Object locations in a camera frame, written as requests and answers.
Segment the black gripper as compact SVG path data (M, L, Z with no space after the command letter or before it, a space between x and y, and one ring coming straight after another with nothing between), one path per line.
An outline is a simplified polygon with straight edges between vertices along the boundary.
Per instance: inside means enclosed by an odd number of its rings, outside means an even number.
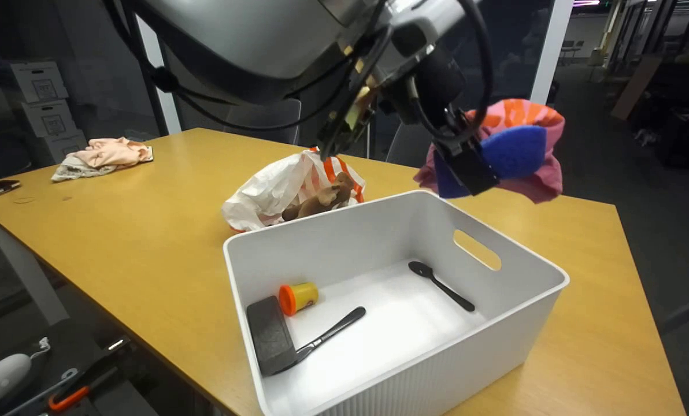
M496 174L479 146L477 123L458 104L464 79L452 59L431 50L405 79L407 99L431 139L431 178L438 197L481 194Z

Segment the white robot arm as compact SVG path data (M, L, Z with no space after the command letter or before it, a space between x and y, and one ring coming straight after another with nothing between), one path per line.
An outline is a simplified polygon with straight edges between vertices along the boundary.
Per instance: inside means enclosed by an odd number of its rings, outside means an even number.
M219 104L267 104L293 97L329 75L339 56L337 96L354 101L371 83L436 146L452 194L496 186L477 139L477 119L458 113L458 72L436 42L459 20L479 20L473 0L104 0L124 46L144 59L130 25L144 19L198 79L219 87Z

